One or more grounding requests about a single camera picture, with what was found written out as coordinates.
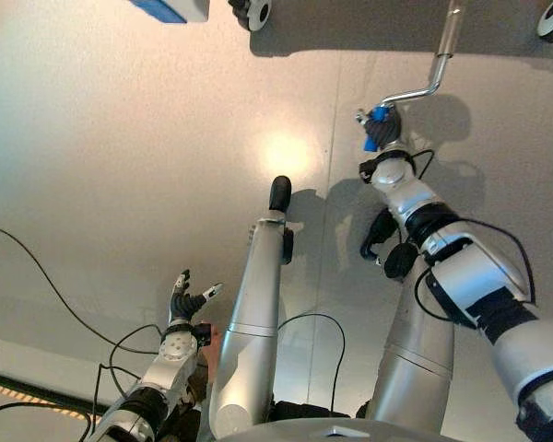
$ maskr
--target floor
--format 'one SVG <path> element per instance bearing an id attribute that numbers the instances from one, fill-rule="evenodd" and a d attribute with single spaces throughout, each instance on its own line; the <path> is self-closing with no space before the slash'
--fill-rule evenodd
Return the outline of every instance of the floor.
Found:
<path id="1" fill-rule="evenodd" d="M 315 310 L 342 323 L 335 404 L 354 413 L 372 394 L 399 285 L 358 254 L 382 206 L 358 179 L 367 156 L 353 115 L 426 82 L 445 8 L 378 3 L 275 0 L 268 27 L 250 37 L 220 0 L 208 23 L 185 27 L 121 0 L 0 1 L 0 227 L 114 339 L 163 324 L 186 267 L 194 291 L 226 284 L 199 315 L 225 326 L 248 227 L 271 180 L 288 175 L 296 244 L 281 316 Z M 553 316 L 553 45 L 533 31 L 548 2 L 481 3 L 439 94 L 401 110 L 416 148 L 437 152 L 427 182 L 460 213 L 521 238 Z M 525 440 L 488 345 L 470 331 L 456 337 L 443 433 Z M 132 343 L 155 347 L 156 337 Z M 276 398 L 328 406 L 339 351 L 331 323 L 290 323 Z M 89 397 L 107 355 L 0 236 L 0 373 Z M 118 362 L 147 366 L 134 355 Z M 101 397 L 114 399 L 108 380 Z"/>

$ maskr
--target blue object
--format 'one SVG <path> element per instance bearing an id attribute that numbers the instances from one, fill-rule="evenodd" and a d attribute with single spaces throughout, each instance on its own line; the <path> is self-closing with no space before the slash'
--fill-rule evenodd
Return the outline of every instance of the blue object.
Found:
<path id="1" fill-rule="evenodd" d="M 386 106 L 377 106 L 372 110 L 372 119 L 376 122 L 382 122 L 389 113 L 389 108 Z"/>
<path id="2" fill-rule="evenodd" d="M 166 5 L 162 0 L 131 0 L 132 3 L 142 8 L 150 16 L 157 18 L 162 23 L 186 23 L 186 20 L 174 9 Z"/>
<path id="3" fill-rule="evenodd" d="M 363 150 L 365 152 L 377 152 L 377 149 L 379 147 L 375 145 L 375 142 L 371 140 L 371 138 L 368 136 L 367 141 L 365 141 L 365 146 L 363 147 Z"/>

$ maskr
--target wire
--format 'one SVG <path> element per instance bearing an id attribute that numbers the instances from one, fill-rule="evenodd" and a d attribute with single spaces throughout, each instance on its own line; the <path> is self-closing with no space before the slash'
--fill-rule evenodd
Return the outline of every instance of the wire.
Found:
<path id="1" fill-rule="evenodd" d="M 430 158 L 428 158 L 428 161 L 426 162 L 426 165 L 424 166 L 424 168 L 422 169 L 422 171 L 418 175 L 419 180 L 422 179 L 422 177 L 426 173 L 426 170 L 428 170 L 428 168 L 430 166 L 430 163 L 432 162 L 432 160 L 434 159 L 434 156 L 436 155 L 436 152 L 434 152 L 432 149 L 424 149 L 424 150 L 420 150 L 419 152 L 412 155 L 412 158 L 419 157 L 420 155 L 424 155 L 424 154 L 429 154 Z"/>
<path id="2" fill-rule="evenodd" d="M 114 356 L 114 352 L 117 350 L 117 348 L 121 347 L 121 344 L 126 340 L 129 339 L 131 336 L 136 334 L 137 332 L 141 332 L 144 329 L 148 328 L 155 328 L 157 331 L 159 331 L 159 328 L 156 324 L 147 324 L 142 325 L 141 327 L 136 328 L 135 330 L 131 331 L 130 333 L 127 333 L 121 340 L 114 345 L 114 347 L 111 350 L 111 353 L 109 354 L 109 369 L 111 371 L 111 377 L 112 381 L 114 382 L 115 387 L 119 390 L 121 395 L 124 399 L 127 399 L 127 393 L 124 392 L 123 388 L 121 387 L 121 384 L 119 383 L 119 380 L 117 379 L 117 375 L 114 373 L 115 366 L 112 364 L 112 357 Z"/>
<path id="3" fill-rule="evenodd" d="M 338 364 L 335 367 L 335 374 L 334 374 L 334 383 L 332 384 L 332 400 L 330 401 L 330 417 L 334 414 L 334 399 L 335 399 L 335 386 L 338 381 L 338 373 L 340 372 L 340 365 L 342 364 L 342 360 L 344 359 L 344 353 L 347 350 L 347 337 L 344 334 L 344 329 L 342 329 L 342 326 L 340 325 L 340 322 L 332 318 L 331 316 L 328 316 L 323 313 L 303 313 L 301 315 L 294 316 L 292 318 L 289 318 L 282 324 L 278 326 L 278 330 L 282 329 L 285 325 L 289 324 L 292 320 L 298 320 L 299 318 L 306 318 L 308 316 L 320 316 L 322 318 L 327 318 L 329 320 L 332 320 L 335 325 L 340 330 L 340 334 L 342 335 L 342 352 L 340 352 L 340 358 L 338 359 Z"/>
<path id="4" fill-rule="evenodd" d="M 133 376 L 135 379 L 139 379 L 138 375 L 123 368 L 122 366 L 105 366 L 103 364 L 99 364 L 99 371 L 96 375 L 96 384 L 94 386 L 94 398 L 92 400 L 92 431 L 90 432 L 92 435 L 94 434 L 94 430 L 96 430 L 96 405 L 99 401 L 100 375 L 102 374 L 102 370 L 109 370 L 112 368 L 114 368 L 115 370 L 123 371 L 129 376 Z"/>
<path id="5" fill-rule="evenodd" d="M 533 268 L 531 266 L 531 261 L 528 258 L 528 254 L 526 253 L 526 250 L 524 249 L 523 243 L 513 233 L 509 232 L 505 228 L 494 226 L 490 223 L 486 223 L 485 221 L 478 221 L 472 218 L 461 218 L 461 217 L 459 218 L 459 221 L 478 224 L 480 226 L 487 227 L 497 232 L 500 232 L 502 235 L 506 235 L 514 242 L 514 244 L 516 244 L 516 246 L 518 247 L 518 250 L 520 251 L 521 256 L 523 257 L 524 267 L 526 269 L 526 276 L 528 277 L 528 292 L 529 292 L 530 301 L 523 301 L 523 304 L 532 304 L 535 306 L 536 305 L 535 276 L 533 275 Z"/>
<path id="6" fill-rule="evenodd" d="M 424 276 L 426 276 L 428 273 L 430 273 L 431 270 L 432 270 L 431 268 L 426 269 L 424 272 L 422 272 L 420 274 L 420 276 L 416 280 L 416 283 L 414 284 L 414 298 L 416 299 L 416 302 L 418 303 L 420 308 L 422 308 L 422 310 L 424 310 L 424 313 L 430 315 L 432 318 L 436 318 L 437 320 L 443 320 L 444 322 L 454 322 L 450 318 L 444 318 L 442 316 L 437 315 L 436 313 L 432 313 L 430 310 L 428 310 L 426 307 L 424 307 L 424 304 L 420 300 L 420 296 L 419 296 L 419 293 L 418 293 L 418 288 L 420 286 L 420 283 L 422 282 L 422 279 L 424 279 Z"/>
<path id="7" fill-rule="evenodd" d="M 103 341 L 105 341 L 105 342 L 107 342 L 111 345 L 115 345 L 115 342 L 113 340 L 107 338 L 105 335 L 103 335 L 102 333 L 100 333 L 99 331 L 94 329 L 92 326 L 88 325 L 82 318 L 80 318 L 77 315 L 77 313 L 69 306 L 67 301 L 64 299 L 61 292 L 57 289 L 57 287 L 55 286 L 55 284 L 52 281 L 52 278 L 49 276 L 49 274 L 47 274 L 47 272 L 45 271 L 45 269 L 43 268 L 43 266 L 41 265 L 39 260 L 35 257 L 33 252 L 30 251 L 30 249 L 20 239 L 18 239 L 13 234 L 7 232 L 6 230 L 4 230 L 2 228 L 0 228 L 0 233 L 2 233 L 3 235 L 6 235 L 7 237 L 9 237 L 13 241 L 15 241 L 25 252 L 27 252 L 27 254 L 30 256 L 30 258 L 35 262 L 35 264 L 37 264 L 37 267 L 39 268 L 39 270 L 41 271 L 41 273 L 43 274 L 43 276 L 45 277 L 45 279 L 47 280 L 47 282 L 51 286 L 54 293 L 57 295 L 57 297 L 59 297 L 59 300 L 62 301 L 62 304 L 64 304 L 67 311 L 69 311 L 70 314 L 80 324 L 82 324 L 87 330 L 89 330 L 90 332 L 92 332 L 93 334 L 95 334 L 96 336 L 101 338 Z M 162 333 L 161 333 L 161 330 L 159 328 L 158 328 L 158 333 L 161 336 Z M 145 351 L 145 350 L 136 350 L 135 348 L 124 347 L 122 345 L 120 345 L 119 348 L 121 348 L 122 350 L 125 350 L 126 352 L 139 353 L 141 355 L 157 355 L 158 354 L 158 352 L 149 352 L 149 351 Z"/>
<path id="8" fill-rule="evenodd" d="M 17 407 L 31 407 L 31 408 L 51 408 L 51 409 L 64 409 L 68 410 L 65 407 L 62 407 L 61 405 L 57 405 L 55 403 L 35 403 L 35 402 L 13 402 L 13 403 L 7 403 L 5 405 L 0 405 L 0 411 L 6 410 L 8 408 L 17 408 Z M 72 410 L 75 413 L 82 414 L 84 418 L 86 419 L 87 425 L 86 429 L 84 430 L 84 433 L 82 436 L 78 439 L 78 442 L 82 442 L 86 436 L 88 435 L 88 432 L 90 431 L 90 415 L 86 412 L 82 412 L 79 410 Z"/>

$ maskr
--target orange light strip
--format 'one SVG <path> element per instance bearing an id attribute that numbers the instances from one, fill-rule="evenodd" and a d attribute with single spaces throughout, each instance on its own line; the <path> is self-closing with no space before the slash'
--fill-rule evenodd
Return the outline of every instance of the orange light strip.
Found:
<path id="1" fill-rule="evenodd" d="M 2 394 L 4 396 L 7 396 L 9 398 L 12 398 L 16 401 L 32 402 L 32 403 L 50 403 L 50 404 L 54 405 L 53 402 L 49 402 L 49 401 L 46 401 L 46 400 L 43 400 L 43 399 L 39 399 L 39 398 L 36 398 L 34 396 L 30 396 L 29 394 L 21 393 L 20 391 L 6 389 L 2 386 L 0 386 L 0 394 Z M 56 412 L 56 413 L 59 413 L 59 414 L 63 414 L 64 416 L 73 417 L 73 418 L 78 419 L 80 421 L 85 420 L 85 418 L 82 414 L 80 414 L 78 412 L 73 412 L 71 410 L 62 409 L 62 408 L 52 408 L 52 409 L 49 409 L 49 410 L 51 410 L 53 412 Z"/>

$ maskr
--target blue clamp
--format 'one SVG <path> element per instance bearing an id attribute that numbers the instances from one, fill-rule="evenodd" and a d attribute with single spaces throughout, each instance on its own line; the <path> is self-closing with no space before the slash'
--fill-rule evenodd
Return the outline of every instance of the blue clamp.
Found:
<path id="1" fill-rule="evenodd" d="M 389 108 L 386 106 L 377 106 L 372 110 L 371 115 L 372 119 L 376 122 L 383 122 L 389 113 Z M 368 136 L 367 141 L 365 141 L 365 146 L 363 147 L 365 152 L 377 152 L 379 147 L 375 142 Z"/>

